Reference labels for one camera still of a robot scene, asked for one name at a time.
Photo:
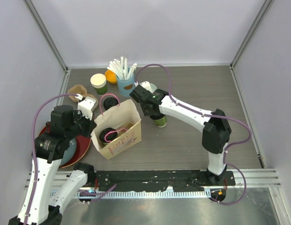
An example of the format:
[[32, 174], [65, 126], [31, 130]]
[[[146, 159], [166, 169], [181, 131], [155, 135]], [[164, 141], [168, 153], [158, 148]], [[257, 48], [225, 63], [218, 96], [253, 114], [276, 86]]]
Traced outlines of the cardboard cup carrier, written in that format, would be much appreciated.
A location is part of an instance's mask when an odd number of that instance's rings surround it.
[[119, 132], [121, 132], [121, 131], [124, 131], [124, 132], [126, 132], [126, 131], [128, 131], [132, 126], [134, 125], [134, 122], [133, 121], [129, 121], [129, 122], [126, 122], [126, 123], [124, 123], [122, 126], [120, 126], [117, 130], [119, 131]]

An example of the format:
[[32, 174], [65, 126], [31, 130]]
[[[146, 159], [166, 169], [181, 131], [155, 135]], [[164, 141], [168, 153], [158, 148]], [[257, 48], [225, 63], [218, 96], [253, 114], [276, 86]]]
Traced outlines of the black cup lid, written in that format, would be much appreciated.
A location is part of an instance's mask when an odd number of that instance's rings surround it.
[[162, 113], [154, 113], [153, 115], [150, 116], [152, 120], [161, 120], [164, 117], [165, 115]]
[[100, 136], [104, 137], [105, 141], [110, 143], [118, 137], [118, 132], [115, 129], [108, 127], [101, 131]]

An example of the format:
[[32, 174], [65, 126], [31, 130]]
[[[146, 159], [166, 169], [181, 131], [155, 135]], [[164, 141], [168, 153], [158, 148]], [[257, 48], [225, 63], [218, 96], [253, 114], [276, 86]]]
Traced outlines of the pink paper gift bag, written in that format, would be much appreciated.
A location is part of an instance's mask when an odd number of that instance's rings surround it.
[[[114, 94], [107, 93], [100, 98], [100, 102], [106, 96], [113, 96], [118, 100], [118, 105], [108, 110], [102, 110], [102, 103], [99, 103], [100, 114], [94, 120], [97, 124], [92, 131], [91, 140], [96, 150], [107, 160], [113, 158], [124, 150], [141, 141], [141, 118], [137, 108], [132, 100], [120, 102]], [[119, 132], [117, 129], [124, 123], [133, 121], [134, 125], [126, 132]], [[103, 146], [99, 140], [102, 130], [113, 128], [118, 132], [118, 137], [106, 146]]]

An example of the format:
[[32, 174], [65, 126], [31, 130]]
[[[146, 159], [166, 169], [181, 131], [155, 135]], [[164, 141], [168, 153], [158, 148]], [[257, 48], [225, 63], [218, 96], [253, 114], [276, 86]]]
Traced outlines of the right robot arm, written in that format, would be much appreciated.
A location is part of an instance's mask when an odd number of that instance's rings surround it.
[[231, 128], [222, 110], [203, 110], [174, 98], [168, 92], [156, 89], [154, 92], [138, 85], [130, 97], [140, 104], [145, 116], [156, 119], [159, 116], [177, 118], [202, 134], [202, 146], [208, 151], [208, 184], [223, 182], [227, 166], [224, 152], [230, 140]]

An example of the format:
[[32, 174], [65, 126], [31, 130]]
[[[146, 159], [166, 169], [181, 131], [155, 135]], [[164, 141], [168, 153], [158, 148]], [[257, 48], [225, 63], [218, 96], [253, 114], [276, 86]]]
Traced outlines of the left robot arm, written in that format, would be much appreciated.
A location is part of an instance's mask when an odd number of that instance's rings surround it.
[[91, 137], [96, 128], [89, 106], [60, 105], [51, 112], [49, 131], [33, 140], [32, 174], [28, 191], [19, 214], [10, 225], [59, 225], [65, 208], [77, 191], [95, 183], [94, 167], [77, 163], [67, 181], [50, 196], [56, 172], [69, 142], [78, 136]]

